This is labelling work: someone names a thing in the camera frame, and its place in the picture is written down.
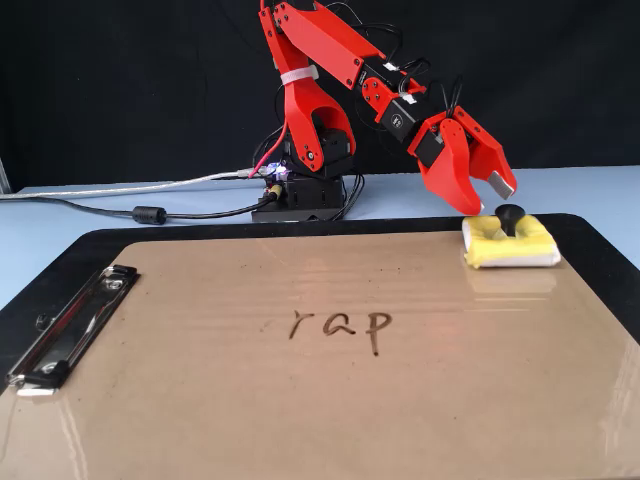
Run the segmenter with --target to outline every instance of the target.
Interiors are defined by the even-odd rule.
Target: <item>clipboard clip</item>
[[[7,373],[7,385],[17,388],[19,396],[55,393],[139,277],[133,267],[105,268],[58,315],[39,315],[36,328],[42,333]]]

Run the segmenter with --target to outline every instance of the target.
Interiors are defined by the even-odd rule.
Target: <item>sponge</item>
[[[551,234],[531,215],[517,221],[512,237],[495,216],[465,218],[462,233],[467,250],[464,258],[474,268],[552,267],[561,259]]]

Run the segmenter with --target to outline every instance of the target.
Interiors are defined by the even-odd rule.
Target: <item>white cable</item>
[[[164,190],[167,188],[183,187],[185,185],[193,185],[195,183],[207,182],[209,180],[217,180],[220,178],[237,177],[248,178],[249,174],[253,171],[253,168],[245,168],[237,170],[235,172],[223,172],[215,173],[213,175],[207,175],[206,177],[193,178],[191,180],[182,180],[179,182],[161,183],[159,185],[149,185],[147,187],[124,187],[124,188],[105,188],[101,190],[78,190],[69,192],[37,192],[37,193],[9,193],[0,195],[0,200],[6,199],[20,199],[20,198],[37,198],[37,197],[66,197],[66,196],[107,196],[107,195],[119,195],[119,194],[131,194],[131,193],[153,193],[158,190]],[[269,173],[268,167],[261,167],[258,170],[260,175],[267,175]]]
[[[351,13],[353,13],[353,16],[356,17],[356,20],[358,20],[358,23],[362,25],[362,20],[360,20],[360,17],[358,17],[358,14],[353,10],[353,8],[351,8],[345,2],[333,2],[333,3],[330,3],[329,5],[325,5],[325,8],[329,8],[332,5],[342,5],[343,7],[347,7],[349,10],[351,10]]]

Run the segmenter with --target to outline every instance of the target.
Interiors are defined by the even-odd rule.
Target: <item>robotic arm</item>
[[[302,175],[328,179],[351,168],[356,141],[340,105],[315,82],[309,58],[361,95],[382,124],[417,159],[426,188],[466,215],[483,208],[470,176],[505,200],[516,179],[502,146],[462,108],[433,109],[427,89],[313,0],[265,6],[260,22],[285,90],[285,152]],[[336,152],[336,145],[346,148]]]

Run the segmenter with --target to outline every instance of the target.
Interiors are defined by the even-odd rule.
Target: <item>electric cable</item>
[[[282,194],[282,186],[273,185],[266,196],[254,205],[248,207],[239,208],[237,210],[230,210],[228,212],[216,212],[216,213],[167,213],[164,208],[161,207],[143,207],[138,206],[133,210],[109,210],[104,208],[89,207],[87,205],[80,205],[78,203],[70,202],[62,198],[48,198],[48,197],[36,197],[36,198],[11,198],[0,199],[3,201],[13,202],[39,202],[39,203],[53,203],[57,205],[63,205],[66,207],[80,210],[86,213],[92,213],[96,215],[106,215],[110,217],[128,217],[135,220],[137,223],[150,224],[150,225],[163,225],[167,219],[182,219],[182,220],[206,220],[214,218],[232,217],[235,215],[241,215],[243,213],[252,212],[258,208],[262,208],[269,203],[275,202],[280,198]]]
[[[284,136],[287,133],[288,127],[289,125],[287,123],[287,119],[285,118],[284,124],[282,125],[282,131],[280,132],[280,136],[278,137],[278,140],[276,140],[276,143],[274,143],[273,146],[269,150],[267,150],[267,152],[262,156],[260,161],[257,163],[255,168],[253,169],[253,172],[249,174],[249,178],[253,178],[253,176],[256,173],[258,173],[258,171],[260,170],[260,167],[262,167],[262,164],[271,156],[271,154],[276,150],[276,148],[278,148],[278,146],[282,143],[282,140],[284,140]]]
[[[356,173],[356,177],[353,182],[353,187],[349,192],[349,195],[345,199],[344,206],[340,210],[338,210],[338,212],[336,212],[336,214],[333,217],[331,217],[329,220],[336,221],[344,218],[345,215],[349,213],[349,211],[355,205],[356,201],[360,197],[360,194],[364,190],[364,186],[365,186],[364,175],[360,173]]]
[[[276,198],[267,197],[263,200],[260,200],[258,203],[254,205],[250,205],[248,207],[239,208],[237,210],[231,210],[229,212],[219,212],[219,213],[167,213],[167,219],[180,219],[180,220],[207,220],[212,218],[224,218],[224,217],[233,217],[235,215],[241,215],[243,213],[253,212],[258,208],[262,208],[265,205],[270,204],[277,200]]]
[[[18,200],[24,198],[38,198],[38,197],[87,197],[87,196],[107,196],[107,195],[119,195],[119,194],[137,194],[137,193],[153,193],[159,190],[165,190],[168,188],[183,187],[185,185],[193,185],[196,183],[207,182],[210,180],[222,180],[230,178],[251,178],[249,175],[253,173],[255,175],[254,168],[244,168],[235,172],[223,172],[215,173],[213,175],[207,175],[205,177],[192,178],[190,180],[180,180],[177,182],[161,183],[158,185],[148,185],[145,187],[123,187],[123,188],[103,188],[96,190],[76,190],[66,192],[35,192],[35,193],[6,193],[0,195],[0,200]],[[262,175],[267,175],[268,171],[265,169],[261,171]]]
[[[343,6],[343,7],[347,7],[347,9],[349,9],[349,11],[351,11],[351,14],[358,21],[358,23],[362,25],[362,20],[360,20],[360,17],[358,17],[358,14],[355,12],[355,10],[353,8],[351,8],[351,5],[347,5],[346,2],[333,2],[333,3],[330,3],[328,5],[325,5],[325,8],[329,8],[329,7],[332,7],[334,5],[340,5],[340,6]]]
[[[451,97],[449,98],[449,107],[447,108],[447,118],[453,117],[455,109],[460,100],[460,92],[462,91],[462,75],[458,75],[451,87]]]
[[[34,197],[34,198],[1,198],[0,201],[11,202],[36,202],[36,203],[55,203],[57,205],[64,205],[66,207],[74,208],[82,212],[94,213],[97,215],[106,215],[109,217],[132,217],[133,212],[131,210],[110,210],[105,208],[89,207],[86,205],[80,205],[78,203],[70,202],[62,198],[49,198],[49,197]]]

